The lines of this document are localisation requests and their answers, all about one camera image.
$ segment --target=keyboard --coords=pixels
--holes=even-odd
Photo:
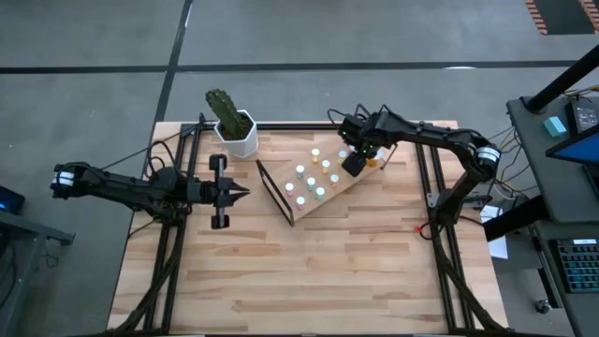
[[[599,292],[599,239],[553,240],[568,293]]]

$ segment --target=paper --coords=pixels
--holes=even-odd
[[[503,213],[504,210],[500,209],[499,207],[485,206],[480,212],[480,218],[484,224],[490,219]],[[489,242],[489,251],[490,255],[493,257],[507,259],[507,242],[505,241],[505,236]]]

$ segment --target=blue object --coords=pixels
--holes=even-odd
[[[553,138],[561,136],[566,132],[565,126],[563,126],[562,121],[560,121],[560,118],[556,116],[547,118],[543,122],[543,125],[545,126],[547,131],[549,131],[549,134]]]
[[[599,165],[599,133],[572,143],[555,154],[564,159]]]

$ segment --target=wooden board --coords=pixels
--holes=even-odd
[[[180,126],[159,123],[154,139],[177,133]],[[228,229],[211,230],[213,208],[194,207],[185,234],[172,333],[446,332],[431,243],[413,230],[427,221],[414,144],[401,143],[385,170],[356,183],[295,227],[271,202],[254,160],[276,169],[310,151],[315,142],[336,137],[321,131],[260,132],[255,157],[229,160],[226,175],[252,194],[227,209]],[[172,149],[176,143],[168,141]],[[222,151],[214,134],[203,135],[196,175],[212,179],[208,158]],[[169,162],[162,148],[153,155]],[[440,156],[451,186],[462,168],[454,154],[440,151]],[[475,212],[463,214],[477,217]],[[132,230],[148,220],[147,214],[136,214]],[[460,221],[456,231],[468,286],[506,325],[483,228]],[[122,323],[147,290],[159,233],[160,226],[151,225],[128,241],[109,327]],[[452,293],[457,298],[455,289]],[[454,306],[461,322],[457,300]],[[161,313],[159,304],[157,317]]]
[[[296,159],[269,172],[272,180],[277,185],[277,188],[279,188],[291,206],[294,221],[300,220],[302,217],[335,198],[349,187],[368,177],[370,174],[380,169],[384,163],[383,159],[374,160],[372,166],[365,166],[357,177],[352,177],[338,162],[340,150],[344,150],[349,154],[349,148],[343,143],[341,137],[327,138],[313,144],[313,148],[320,151],[318,162],[313,162],[311,149],[308,149],[308,151],[298,154]],[[387,149],[383,148],[379,151],[383,158],[387,158]],[[329,172],[327,174],[322,171],[323,160],[328,160],[330,162]],[[301,180],[298,179],[296,175],[296,167],[298,165],[303,165],[305,168],[303,179]],[[336,183],[335,188],[332,188],[330,185],[331,174],[336,174],[339,177],[339,182]],[[315,189],[318,187],[325,189],[325,197],[323,200],[316,200],[315,189],[314,191],[308,191],[306,180],[310,177],[316,180]],[[295,189],[292,197],[288,197],[285,193],[285,185],[287,183],[294,184]],[[302,210],[296,207],[295,200],[297,197],[304,197],[306,200]]]

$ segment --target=caster wheel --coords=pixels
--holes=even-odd
[[[534,305],[534,309],[537,313],[544,315],[553,308],[551,308],[551,305],[549,304],[548,300],[540,300]]]

